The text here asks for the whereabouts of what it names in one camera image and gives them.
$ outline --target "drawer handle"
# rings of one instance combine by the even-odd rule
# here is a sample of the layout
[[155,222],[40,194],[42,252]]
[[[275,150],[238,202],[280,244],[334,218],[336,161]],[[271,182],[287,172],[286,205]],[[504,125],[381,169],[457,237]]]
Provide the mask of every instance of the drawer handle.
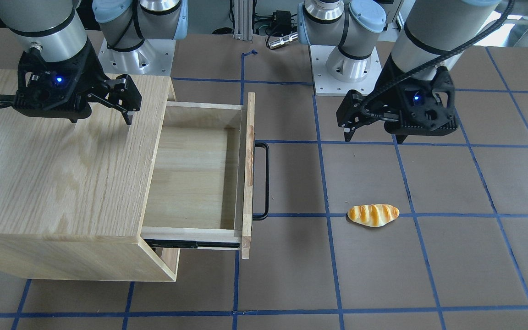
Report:
[[252,215],[252,221],[260,221],[268,217],[268,206],[270,204],[270,148],[264,142],[255,142],[254,146],[266,150],[266,199],[264,200],[264,213]]

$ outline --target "power adapter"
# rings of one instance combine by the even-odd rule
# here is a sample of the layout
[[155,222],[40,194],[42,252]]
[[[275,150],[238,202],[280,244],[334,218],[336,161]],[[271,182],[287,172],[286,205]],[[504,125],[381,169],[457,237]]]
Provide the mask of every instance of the power adapter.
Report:
[[272,14],[272,31],[275,36],[286,36],[292,33],[293,24],[291,12],[275,11]]

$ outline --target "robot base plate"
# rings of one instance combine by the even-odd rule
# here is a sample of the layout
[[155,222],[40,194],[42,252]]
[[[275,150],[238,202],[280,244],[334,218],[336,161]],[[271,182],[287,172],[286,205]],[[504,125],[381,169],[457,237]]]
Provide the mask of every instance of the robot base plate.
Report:
[[355,89],[361,92],[362,95],[370,94],[382,71],[376,48],[374,48],[372,55],[368,59],[371,63],[366,77],[357,83],[339,81],[327,71],[325,63],[334,48],[335,46],[310,46],[315,94],[321,96],[345,96],[350,89]]
[[101,51],[99,52],[99,62],[105,73],[127,73],[129,75],[151,75],[151,76],[169,76],[172,69],[172,60],[174,59],[174,48],[176,40],[159,40],[148,39],[147,42],[152,44],[159,54],[159,60],[153,61],[141,67],[139,71],[118,71],[111,62],[111,56],[107,51],[107,40],[103,39]]

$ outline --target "blue tape grid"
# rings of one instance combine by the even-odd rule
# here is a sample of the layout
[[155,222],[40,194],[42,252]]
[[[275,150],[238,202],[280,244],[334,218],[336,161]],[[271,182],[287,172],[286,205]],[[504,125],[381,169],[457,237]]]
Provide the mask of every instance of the blue tape grid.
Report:
[[327,236],[329,238],[329,252],[331,255],[331,269],[333,271],[333,285],[335,286],[335,300],[337,301],[337,311],[339,315],[340,330],[345,330],[343,312],[341,305],[341,291],[339,287],[339,277],[337,275],[337,263],[335,246],[333,244],[333,230],[331,228],[331,213],[329,212],[329,195],[327,194],[327,181],[325,180],[325,164],[323,161],[323,148],[321,146],[321,129],[319,128],[319,116],[317,115],[317,100],[313,98],[313,113],[315,115],[315,129],[317,131],[317,148],[319,149],[319,164],[321,166],[321,182],[323,184],[323,200],[325,203],[325,219],[327,220]]
[[[500,72],[495,60],[493,59],[492,54],[490,53],[490,50],[486,48],[486,51],[488,52],[488,55],[499,73],[499,76],[501,77],[501,80],[503,81],[506,90],[488,90],[488,89],[471,89],[471,88],[457,88],[460,92],[493,92],[493,93],[508,93],[511,96],[511,99],[513,100],[513,103],[515,104],[515,107],[517,108],[517,111],[519,111],[519,115],[525,124],[527,130],[528,130],[528,122],[526,121],[524,115],[522,114],[522,111],[517,104],[514,94],[528,94],[528,91],[526,90],[510,90],[508,84],[506,83],[502,73]],[[231,82],[231,83],[240,83],[241,84],[241,96],[240,96],[240,103],[243,104],[243,91],[244,91],[244,84],[245,83],[262,83],[262,84],[281,84],[281,85],[291,85],[291,84],[304,84],[304,85],[313,85],[310,82],[273,82],[273,81],[247,81],[245,80],[245,57],[251,54],[257,54],[255,50],[252,50],[251,52],[247,54],[242,54],[241,61],[242,61],[242,69],[241,69],[241,79],[240,80],[234,80],[234,79],[201,79],[201,78],[184,78],[184,77],[174,77],[174,80],[179,81],[203,81],[203,82]],[[333,268],[333,275],[334,275],[334,281],[335,281],[335,297],[337,299],[337,305],[338,309],[316,309],[316,310],[302,310],[302,309],[292,309],[292,310],[261,310],[261,311],[239,311],[238,310],[238,295],[239,295],[239,251],[236,252],[236,258],[235,258],[235,271],[234,271],[234,286],[233,286],[233,310],[232,311],[176,311],[176,312],[130,312],[130,306],[132,304],[132,297],[134,293],[134,287],[135,283],[130,283],[130,288],[128,290],[128,297],[126,301],[126,309],[123,313],[23,313],[23,305],[25,304],[30,284],[32,280],[27,280],[26,284],[24,286],[24,290],[22,293],[22,297],[19,302],[19,306],[17,308],[16,313],[0,313],[0,318],[13,318],[13,324],[12,324],[12,330],[16,330],[17,324],[19,322],[19,319],[21,318],[52,318],[52,317],[63,317],[63,318],[96,318],[96,317],[118,317],[123,318],[123,326],[122,329],[126,330],[128,318],[130,317],[201,317],[201,316],[211,316],[211,317],[233,317],[233,330],[237,330],[237,316],[238,315],[307,315],[307,314],[337,314],[340,318],[340,329],[344,330],[344,322],[343,322],[343,314],[379,314],[379,313],[428,313],[428,312],[437,312],[440,316],[440,322],[442,329],[444,330],[446,328],[444,318],[442,313],[443,312],[460,312],[460,311],[497,311],[497,310],[528,310],[528,305],[499,305],[499,306],[465,306],[465,307],[442,307],[438,300],[438,294],[436,292],[436,286],[435,282],[431,273],[431,267],[429,265],[428,256],[427,256],[427,250],[425,249],[425,245],[423,242],[423,236],[421,234],[421,228],[418,223],[418,217],[493,217],[497,219],[497,223],[499,225],[499,228],[501,230],[503,239],[505,240],[505,244],[507,245],[507,249],[509,250],[509,255],[511,256],[511,260],[513,261],[513,264],[515,266],[515,270],[517,271],[517,275],[519,276],[519,279],[521,280],[521,284],[523,287],[523,290],[526,294],[526,297],[528,299],[528,287],[526,286],[526,283],[524,281],[524,278],[522,276],[522,272],[520,271],[519,265],[516,261],[515,255],[513,253],[511,243],[509,242],[505,230],[503,228],[503,224],[501,221],[501,218],[514,218],[514,217],[528,217],[528,214],[500,214],[496,211],[496,207],[494,206],[494,203],[492,201],[492,196],[490,195],[490,191],[488,190],[488,186],[486,185],[486,181],[484,179],[484,176],[482,175],[482,171],[479,167],[478,161],[475,157],[475,154],[473,152],[473,148],[528,148],[527,145],[505,145],[505,144],[470,144],[467,134],[465,130],[463,129],[463,125],[461,124],[461,121],[459,121],[461,126],[461,131],[464,135],[464,138],[466,139],[466,144],[461,143],[405,143],[405,146],[412,145],[412,146],[448,146],[448,147],[467,147],[472,155],[474,164],[476,166],[476,169],[478,171],[478,175],[480,175],[480,179],[482,180],[482,184],[484,185],[484,189],[486,190],[486,193],[488,195],[490,204],[492,205],[493,214],[476,214],[476,213],[469,213],[469,214],[463,214],[463,213],[416,213],[413,206],[413,201],[411,198],[410,190],[408,188],[408,182],[406,180],[406,175],[404,171],[404,165],[402,163],[402,158],[400,156],[400,151],[398,150],[398,145],[395,141],[393,142],[350,142],[349,144],[377,144],[377,145],[393,145],[396,149],[396,155],[399,161],[401,174],[403,177],[403,180],[405,182],[405,189],[407,190],[408,198],[409,198],[409,206],[411,207],[412,213],[408,214],[401,214],[400,217],[412,217],[413,221],[415,222],[415,228],[417,229],[417,235],[419,237],[419,242],[421,244],[421,249],[423,252],[423,258],[425,259],[425,265],[428,270],[429,274],[429,280],[431,282],[433,294],[434,294],[434,300],[436,302],[436,307],[434,308],[367,308],[367,309],[343,309],[341,306],[341,294],[339,290],[339,278],[337,276],[337,267],[336,267],[336,261],[335,261],[335,249],[333,246],[333,234],[331,231],[331,217],[344,217],[345,214],[335,214],[329,212],[329,201],[327,198],[327,184],[325,181],[325,167],[323,164],[323,150],[322,145],[323,144],[345,144],[345,142],[341,141],[321,141],[320,138],[320,130],[319,130],[319,119],[317,117],[317,106],[316,106],[316,100],[315,96],[313,96],[313,107],[314,107],[314,114],[315,114],[315,121],[316,121],[316,129],[317,129],[317,141],[286,141],[286,140],[269,140],[264,141],[267,143],[310,143],[314,144],[316,143],[319,148],[319,159],[320,159],[320,166],[321,166],[321,177],[323,182],[323,193],[325,198],[325,213],[272,213],[269,216],[270,217],[325,217],[327,219],[327,229],[328,229],[328,235],[330,240],[330,249],[331,249],[331,262],[332,262],[332,268]]]
[[17,324],[22,315],[23,305],[26,303],[26,298],[28,297],[28,291],[30,290],[30,284],[32,283],[31,279],[26,280],[26,284],[23,286],[22,298],[19,299],[19,305],[17,306],[17,313],[13,316],[13,323],[11,324],[11,330],[17,329]]
[[[398,159],[398,166],[401,169],[402,181],[405,184],[405,190],[407,191],[407,198],[409,201],[409,207],[411,212],[415,213],[415,205],[413,205],[413,198],[411,197],[411,190],[409,189],[407,181],[407,173],[405,172],[405,167],[402,163],[401,152],[398,149],[398,144],[396,143],[396,137],[392,136],[392,142],[394,144],[394,150],[396,151],[396,158]],[[435,307],[438,316],[440,317],[440,324],[442,330],[446,330],[446,320],[444,320],[444,314],[440,305],[440,297],[437,293],[437,288],[435,286],[435,280],[433,278],[433,273],[431,272],[431,265],[429,264],[429,257],[427,256],[427,248],[425,247],[425,242],[423,240],[423,234],[421,233],[421,226],[419,225],[419,220],[417,216],[413,216],[413,221],[415,223],[415,230],[417,230],[417,236],[419,237],[419,244],[421,245],[421,252],[423,253],[423,260],[425,261],[425,267],[427,268],[427,275],[429,276],[429,282],[431,283],[431,290],[433,291],[433,299],[435,302]]]
[[502,83],[505,85],[505,88],[506,88],[507,92],[511,96],[511,100],[513,100],[513,103],[515,104],[515,107],[517,108],[517,111],[519,112],[519,115],[520,115],[520,117],[522,119],[522,122],[524,123],[524,125],[525,125],[525,127],[527,128],[527,131],[528,131],[528,122],[525,119],[525,117],[523,115],[523,112],[521,111],[521,108],[520,108],[519,104],[517,103],[517,100],[515,100],[515,96],[514,96],[513,92],[511,91],[511,89],[509,88],[509,84],[506,83],[505,77],[503,77],[503,75],[501,73],[501,70],[498,68],[498,65],[496,64],[496,61],[494,61],[494,58],[492,57],[492,54],[490,53],[490,50],[488,49],[488,47],[486,47],[486,52],[488,53],[488,57],[490,57],[490,60],[492,61],[492,64],[494,65],[494,68],[498,72],[498,75],[500,76],[500,79],[502,80]]
[[494,215],[495,215],[495,218],[496,218],[496,222],[497,222],[497,224],[499,226],[499,229],[500,229],[500,232],[502,234],[503,240],[505,241],[506,247],[507,247],[507,249],[509,251],[509,255],[511,257],[511,261],[513,262],[513,265],[515,266],[515,271],[517,272],[517,275],[519,276],[519,280],[521,282],[522,290],[524,291],[524,294],[526,295],[527,300],[528,300],[528,287],[527,287],[527,284],[524,281],[523,274],[520,271],[519,264],[516,261],[515,254],[513,253],[513,249],[511,247],[511,243],[509,242],[509,240],[508,240],[508,238],[506,236],[505,228],[502,225],[501,217],[500,217],[500,215],[498,214],[498,212],[496,210],[496,205],[494,205],[494,201],[492,200],[492,195],[490,194],[490,190],[488,189],[488,184],[486,184],[486,180],[484,179],[484,175],[482,175],[482,170],[480,168],[480,164],[478,163],[478,160],[476,159],[476,154],[474,153],[474,150],[473,150],[472,146],[470,145],[470,140],[468,138],[468,135],[466,134],[466,130],[463,128],[462,121],[461,121],[461,119],[460,119],[460,117],[459,117],[459,115],[457,113],[456,113],[456,116],[457,116],[457,121],[459,123],[459,127],[460,127],[460,129],[462,131],[463,137],[466,139],[467,148],[470,151],[470,155],[472,156],[474,165],[476,166],[476,170],[478,171],[478,175],[480,176],[480,181],[482,181],[482,186],[484,186],[484,190],[486,191],[486,196],[488,197],[488,201],[490,202],[490,206],[492,207],[492,210],[494,212]]
[[134,286],[136,282],[130,282],[130,289],[127,291],[126,310],[124,312],[123,323],[121,324],[121,330],[127,329],[127,322],[130,318],[130,307],[132,307],[132,298],[134,297]]

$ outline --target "wooden cabinet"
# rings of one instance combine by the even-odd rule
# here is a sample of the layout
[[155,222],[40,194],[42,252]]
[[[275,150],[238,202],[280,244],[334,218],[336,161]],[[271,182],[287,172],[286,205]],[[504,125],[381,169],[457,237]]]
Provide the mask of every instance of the wooden cabinet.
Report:
[[[0,110],[1,271],[169,282],[178,246],[249,257],[253,93],[246,106],[184,103],[169,77],[133,79],[131,126],[99,104],[76,124]],[[0,70],[0,94],[16,88]]]

